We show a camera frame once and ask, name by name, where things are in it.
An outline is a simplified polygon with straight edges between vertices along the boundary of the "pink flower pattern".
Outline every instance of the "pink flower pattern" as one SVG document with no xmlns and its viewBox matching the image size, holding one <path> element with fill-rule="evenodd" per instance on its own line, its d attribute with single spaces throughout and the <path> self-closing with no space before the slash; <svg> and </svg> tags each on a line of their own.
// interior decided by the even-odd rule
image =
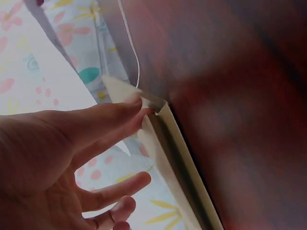
<svg viewBox="0 0 307 230">
<path fill-rule="evenodd" d="M 15 14 L 22 8 L 23 4 L 23 1 L 16 3 L 8 13 L 0 11 L 0 23 L 4 31 L 9 31 L 13 24 L 22 25 L 22 19 L 15 16 Z"/>
<path fill-rule="evenodd" d="M 91 31 L 89 27 L 75 28 L 74 23 L 64 23 L 58 26 L 58 38 L 62 46 L 68 46 L 73 40 L 73 34 L 85 35 Z"/>
<path fill-rule="evenodd" d="M 0 54 L 4 51 L 9 39 L 7 37 L 0 38 Z"/>
</svg>

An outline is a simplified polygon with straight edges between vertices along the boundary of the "yellow flower pattern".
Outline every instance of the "yellow flower pattern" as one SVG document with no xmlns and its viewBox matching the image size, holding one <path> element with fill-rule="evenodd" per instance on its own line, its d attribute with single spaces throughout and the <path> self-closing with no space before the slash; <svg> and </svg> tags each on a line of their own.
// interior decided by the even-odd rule
<svg viewBox="0 0 307 230">
<path fill-rule="evenodd" d="M 62 7 L 62 6 L 70 5 L 70 4 L 72 4 L 72 2 L 73 2 L 73 0 L 59 0 L 56 4 L 54 4 L 52 10 L 59 8 L 59 7 Z"/>
<path fill-rule="evenodd" d="M 172 211 L 164 213 L 162 215 L 159 215 L 159 216 L 157 216 L 153 219 L 150 219 L 149 221 L 146 222 L 146 224 L 155 224 L 155 223 L 158 223 L 158 222 L 168 220 L 168 219 L 173 218 L 173 217 L 177 217 L 174 220 L 172 220 L 164 228 L 164 230 L 171 230 L 174 226 L 176 226 L 182 220 L 182 215 L 181 215 L 179 209 L 176 206 L 171 205 L 171 204 L 164 202 L 164 201 L 160 201 L 160 200 L 151 200 L 151 202 L 156 206 L 159 206 L 161 208 L 170 209 Z"/>
<path fill-rule="evenodd" d="M 100 12 L 100 7 L 96 6 L 94 1 L 91 2 L 90 8 L 78 7 L 78 9 L 85 12 L 85 13 L 82 13 L 82 14 L 74 17 L 74 19 L 76 19 L 76 18 L 84 18 L 84 19 L 93 18 L 94 20 L 96 20 L 97 17 L 98 17 L 98 13 Z"/>
</svg>

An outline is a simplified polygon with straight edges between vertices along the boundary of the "wooden surface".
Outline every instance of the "wooden surface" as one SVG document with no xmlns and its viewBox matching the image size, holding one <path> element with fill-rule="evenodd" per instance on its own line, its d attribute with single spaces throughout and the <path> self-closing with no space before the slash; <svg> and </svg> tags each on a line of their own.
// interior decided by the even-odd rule
<svg viewBox="0 0 307 230">
<path fill-rule="evenodd" d="M 131 83 L 115 0 L 104 17 Z M 166 98 L 226 230 L 307 228 L 307 1 L 123 0 L 140 88 Z"/>
</svg>

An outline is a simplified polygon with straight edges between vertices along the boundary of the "white cord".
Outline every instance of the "white cord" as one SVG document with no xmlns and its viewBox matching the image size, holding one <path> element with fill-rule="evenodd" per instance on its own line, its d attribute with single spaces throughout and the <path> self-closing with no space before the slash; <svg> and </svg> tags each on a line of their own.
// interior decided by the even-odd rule
<svg viewBox="0 0 307 230">
<path fill-rule="evenodd" d="M 119 5 L 120 12 L 121 12 L 121 16 L 123 17 L 123 20 L 124 20 L 124 24 L 125 24 L 125 27 L 126 27 L 126 31 L 127 31 L 127 35 L 128 35 L 129 41 L 130 41 L 131 48 L 133 50 L 136 62 L 138 64 L 138 79 L 137 79 L 136 86 L 135 86 L 136 88 L 138 88 L 139 87 L 139 83 L 140 83 L 140 62 L 139 62 L 139 58 L 138 58 L 138 55 L 136 53 L 136 50 L 134 48 L 134 44 L 133 44 L 133 41 L 132 41 L 132 37 L 131 37 L 131 34 L 130 34 L 128 22 L 127 22 L 127 19 L 126 19 L 126 15 L 125 15 L 124 8 L 123 8 L 123 5 L 121 3 L 121 0 L 118 0 L 118 5 Z"/>
</svg>

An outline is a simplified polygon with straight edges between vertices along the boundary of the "palm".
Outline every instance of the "palm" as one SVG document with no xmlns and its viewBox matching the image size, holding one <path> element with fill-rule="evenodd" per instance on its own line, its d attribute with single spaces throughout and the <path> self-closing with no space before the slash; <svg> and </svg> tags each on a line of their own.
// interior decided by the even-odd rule
<svg viewBox="0 0 307 230">
<path fill-rule="evenodd" d="M 76 185 L 74 173 L 137 131 L 150 112 L 140 111 L 140 107 L 139 101 L 129 106 L 105 104 L 81 111 L 49 111 L 0 120 L 0 153 L 8 158 L 0 167 L 0 174 L 7 175 L 1 177 L 0 191 L 19 200 L 27 215 L 36 220 L 37 229 L 96 230 L 98 225 L 99 230 L 126 228 L 125 221 L 135 209 L 130 195 L 146 186 L 150 176 L 142 172 L 88 192 Z M 82 212 L 100 210 L 115 202 L 118 204 L 111 210 L 93 219 L 82 217 Z"/>
</svg>

